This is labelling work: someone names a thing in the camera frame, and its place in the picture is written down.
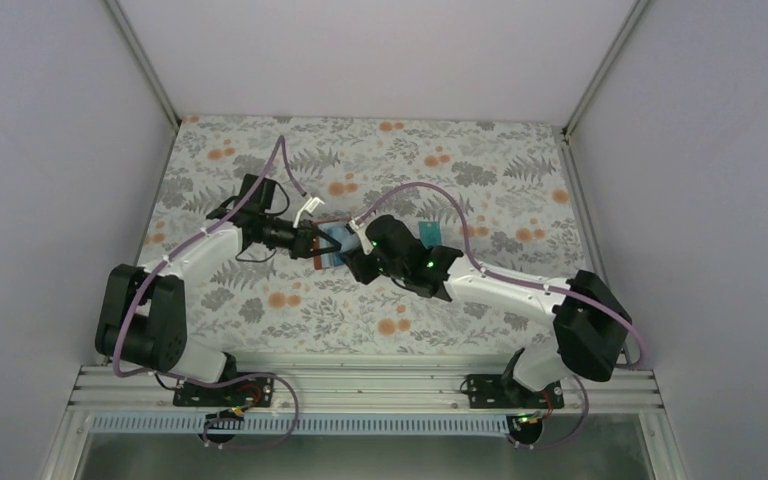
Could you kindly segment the dark blue credit card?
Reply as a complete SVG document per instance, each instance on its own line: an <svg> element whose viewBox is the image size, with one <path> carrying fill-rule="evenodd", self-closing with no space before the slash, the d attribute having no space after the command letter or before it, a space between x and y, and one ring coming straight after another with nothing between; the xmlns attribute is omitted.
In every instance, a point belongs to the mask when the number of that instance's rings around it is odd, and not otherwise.
<svg viewBox="0 0 768 480"><path fill-rule="evenodd" d="M350 238L350 232L347 230L346 225L343 223L329 223L321 227L325 227L328 231L341 242L341 251L339 253L346 253L342 251L343 246L348 245Z"/></svg>

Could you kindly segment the teal credit card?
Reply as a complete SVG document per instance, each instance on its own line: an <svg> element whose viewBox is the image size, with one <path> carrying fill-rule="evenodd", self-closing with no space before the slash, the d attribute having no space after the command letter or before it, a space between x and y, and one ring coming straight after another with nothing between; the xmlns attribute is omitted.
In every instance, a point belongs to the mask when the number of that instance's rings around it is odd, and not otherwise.
<svg viewBox="0 0 768 480"><path fill-rule="evenodd" d="M433 248L442 246L442 232L440 224L436 221L420 221L419 239L424 247Z"/></svg>

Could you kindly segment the brown leather card holder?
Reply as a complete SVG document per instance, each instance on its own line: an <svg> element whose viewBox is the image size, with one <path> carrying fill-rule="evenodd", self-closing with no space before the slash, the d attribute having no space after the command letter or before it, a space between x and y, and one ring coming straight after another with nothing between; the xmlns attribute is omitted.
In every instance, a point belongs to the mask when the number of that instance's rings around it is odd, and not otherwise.
<svg viewBox="0 0 768 480"><path fill-rule="evenodd" d="M324 253L313 258L315 270L343 266L343 255L360 245L357 235L348 227L347 220L320 221L315 226L325 234L314 241L315 250L324 250Z"/></svg>

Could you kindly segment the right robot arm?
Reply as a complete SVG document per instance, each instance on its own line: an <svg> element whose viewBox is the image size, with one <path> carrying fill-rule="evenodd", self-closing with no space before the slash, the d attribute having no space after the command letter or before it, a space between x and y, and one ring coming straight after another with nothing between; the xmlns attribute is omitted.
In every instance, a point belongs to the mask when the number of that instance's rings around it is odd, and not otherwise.
<svg viewBox="0 0 768 480"><path fill-rule="evenodd" d="M547 345L515 351L505 381L536 392L572 375L612 378L631 320L596 274L550 278L496 269L457 248L425 246L391 215L347 231L339 255L364 285L387 277L422 298L494 307L550 329Z"/></svg>

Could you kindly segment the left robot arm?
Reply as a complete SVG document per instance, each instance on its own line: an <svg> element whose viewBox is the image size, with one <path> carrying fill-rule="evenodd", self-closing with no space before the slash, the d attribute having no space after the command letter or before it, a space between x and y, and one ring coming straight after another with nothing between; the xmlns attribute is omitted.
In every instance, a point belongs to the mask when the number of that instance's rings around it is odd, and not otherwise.
<svg viewBox="0 0 768 480"><path fill-rule="evenodd" d="M238 195L212 210L196 239L143 265L120 264L108 276L94 338L96 351L196 384L231 378L235 358L190 337L186 289L213 275L252 244L293 259L338 253L342 243L309 220L271 212L278 183L245 176Z"/></svg>

